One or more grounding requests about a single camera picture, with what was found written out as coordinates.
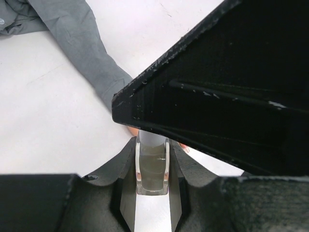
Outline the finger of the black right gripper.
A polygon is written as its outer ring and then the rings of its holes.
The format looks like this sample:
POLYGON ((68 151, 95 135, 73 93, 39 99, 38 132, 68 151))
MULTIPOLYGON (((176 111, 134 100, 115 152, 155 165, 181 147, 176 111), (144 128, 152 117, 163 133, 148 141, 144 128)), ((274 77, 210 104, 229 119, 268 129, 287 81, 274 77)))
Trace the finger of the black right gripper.
POLYGON ((113 98, 112 118, 252 174, 308 175, 308 1, 223 1, 113 98))

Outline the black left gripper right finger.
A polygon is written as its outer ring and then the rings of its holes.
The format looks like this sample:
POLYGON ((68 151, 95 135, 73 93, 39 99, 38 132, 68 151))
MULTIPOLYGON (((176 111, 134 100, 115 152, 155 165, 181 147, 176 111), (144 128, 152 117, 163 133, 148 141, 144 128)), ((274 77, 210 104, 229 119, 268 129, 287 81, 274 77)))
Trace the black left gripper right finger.
POLYGON ((174 232, 306 232, 309 179, 217 176, 170 142, 174 232))

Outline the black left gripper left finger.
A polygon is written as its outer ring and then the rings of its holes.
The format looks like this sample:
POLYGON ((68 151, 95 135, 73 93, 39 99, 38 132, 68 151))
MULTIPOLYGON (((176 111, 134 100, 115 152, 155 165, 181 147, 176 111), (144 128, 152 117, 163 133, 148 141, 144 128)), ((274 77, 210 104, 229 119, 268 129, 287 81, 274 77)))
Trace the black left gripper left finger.
POLYGON ((135 229, 135 138, 93 172, 3 174, 3 232, 132 232, 135 229))

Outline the clear nail polish bottle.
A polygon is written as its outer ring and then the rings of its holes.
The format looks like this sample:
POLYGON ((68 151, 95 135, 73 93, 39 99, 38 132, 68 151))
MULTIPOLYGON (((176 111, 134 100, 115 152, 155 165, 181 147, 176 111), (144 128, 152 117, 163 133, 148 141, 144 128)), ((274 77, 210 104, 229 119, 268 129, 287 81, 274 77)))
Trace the clear nail polish bottle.
POLYGON ((148 146, 136 139, 135 168, 138 195, 167 195, 169 188, 169 139, 158 146, 148 146))

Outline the grey nail polish cap brush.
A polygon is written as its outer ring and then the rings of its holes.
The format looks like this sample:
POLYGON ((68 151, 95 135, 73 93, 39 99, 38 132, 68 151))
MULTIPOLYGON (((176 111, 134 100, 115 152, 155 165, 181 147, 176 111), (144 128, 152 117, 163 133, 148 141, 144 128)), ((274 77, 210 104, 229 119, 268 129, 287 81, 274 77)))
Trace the grey nail polish cap brush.
POLYGON ((145 146, 157 147, 165 143, 166 137, 148 131, 139 130, 139 140, 145 146))

